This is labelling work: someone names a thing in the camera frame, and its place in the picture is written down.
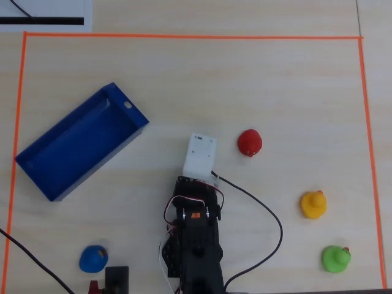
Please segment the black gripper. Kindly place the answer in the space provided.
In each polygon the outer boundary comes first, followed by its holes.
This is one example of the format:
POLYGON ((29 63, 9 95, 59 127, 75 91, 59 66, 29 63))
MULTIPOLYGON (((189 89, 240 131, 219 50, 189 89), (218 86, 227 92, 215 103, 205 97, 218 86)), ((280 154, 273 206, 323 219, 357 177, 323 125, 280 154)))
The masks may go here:
POLYGON ((214 214, 220 214, 223 207, 223 193, 213 184, 179 176, 173 191, 172 204, 176 209, 207 207, 214 214))

